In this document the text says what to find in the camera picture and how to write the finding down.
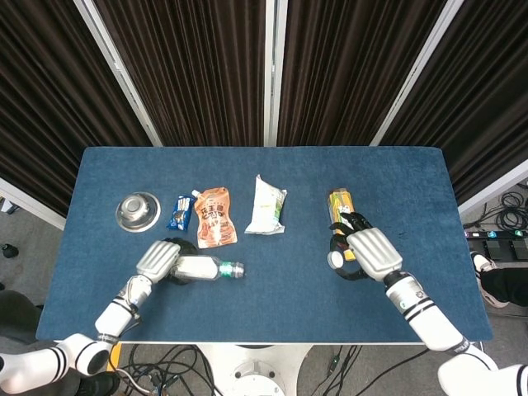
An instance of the blue tablecloth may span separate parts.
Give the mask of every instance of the blue tablecloth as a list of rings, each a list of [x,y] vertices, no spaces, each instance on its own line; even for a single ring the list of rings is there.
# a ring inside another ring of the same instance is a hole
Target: blue tablecloth
[[[285,233],[244,234],[255,176],[288,191]],[[471,340],[492,336],[441,151],[408,147],[88,148],[82,158],[59,258],[37,332],[96,336],[94,322],[157,239],[196,243],[168,230],[178,194],[226,186],[238,243],[208,249],[246,265],[242,280],[178,286],[162,282],[125,340],[157,342],[417,342],[372,280],[350,282],[327,264],[328,192],[347,188],[356,210],[382,229],[456,327]],[[160,220],[143,233],[116,223],[134,191],[159,198]]]

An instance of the snack package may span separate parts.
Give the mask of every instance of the snack package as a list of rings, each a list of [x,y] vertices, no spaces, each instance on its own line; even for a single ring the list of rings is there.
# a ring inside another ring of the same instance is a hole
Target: snack package
[[[344,223],[351,227],[350,223],[341,216],[341,213],[354,212],[352,197],[346,188],[337,188],[330,191],[330,194],[328,195],[328,211],[330,212],[330,220],[332,221],[332,224]],[[333,233],[343,234],[338,229],[334,229]],[[356,260],[356,256],[354,256],[354,253],[350,249],[343,252],[343,256],[348,262]]]
[[[284,233],[285,226],[279,223],[279,218],[287,193],[286,190],[267,184],[261,179],[261,175],[257,175],[253,215],[245,233]]]
[[[180,229],[187,231],[189,221],[191,220],[192,205],[195,203],[194,196],[178,196],[178,200],[174,205],[171,220],[168,222],[168,229]]]
[[[229,218],[229,191],[225,187],[211,188],[196,197],[195,211],[200,219],[198,248],[215,248],[237,242],[237,231]]]

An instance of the metal bowl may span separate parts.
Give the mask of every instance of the metal bowl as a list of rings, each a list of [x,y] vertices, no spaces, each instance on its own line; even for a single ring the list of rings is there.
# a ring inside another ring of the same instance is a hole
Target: metal bowl
[[[158,198],[148,192],[135,192],[119,203],[115,219],[122,229],[141,233],[156,224],[160,213]]]

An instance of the brown curtain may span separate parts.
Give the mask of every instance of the brown curtain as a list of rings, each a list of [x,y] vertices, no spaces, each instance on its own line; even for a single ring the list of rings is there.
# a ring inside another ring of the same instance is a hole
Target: brown curtain
[[[444,3],[289,0],[277,143],[369,144]]]
[[[466,0],[381,142],[442,148],[459,203],[528,159],[527,22]]]
[[[265,0],[96,0],[166,145],[260,145]]]
[[[0,177],[61,215],[87,146],[150,145],[70,1],[0,2]]]

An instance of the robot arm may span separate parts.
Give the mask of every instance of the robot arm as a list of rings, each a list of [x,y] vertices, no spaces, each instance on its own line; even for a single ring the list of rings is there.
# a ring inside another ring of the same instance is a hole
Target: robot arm
[[[441,387],[450,396],[528,396],[528,366],[512,365],[499,370],[495,362],[456,329],[427,296],[418,281],[402,270],[403,259],[385,235],[360,214],[342,214],[352,228],[334,224],[345,234],[346,244],[356,255],[361,270],[347,274],[341,260],[329,253],[330,266],[349,280],[370,277],[383,282],[386,295],[412,330],[433,351],[453,356],[438,370]],[[336,243],[343,242],[342,236]]]
[[[73,334],[57,346],[21,355],[0,353],[0,388],[19,394],[63,378],[68,368],[82,375],[96,374],[108,361],[110,350],[129,323],[139,322],[139,307],[149,297],[152,284],[167,276],[175,265],[180,246],[155,242],[139,260],[138,275],[106,307],[96,321],[99,333],[94,341],[82,334]]]

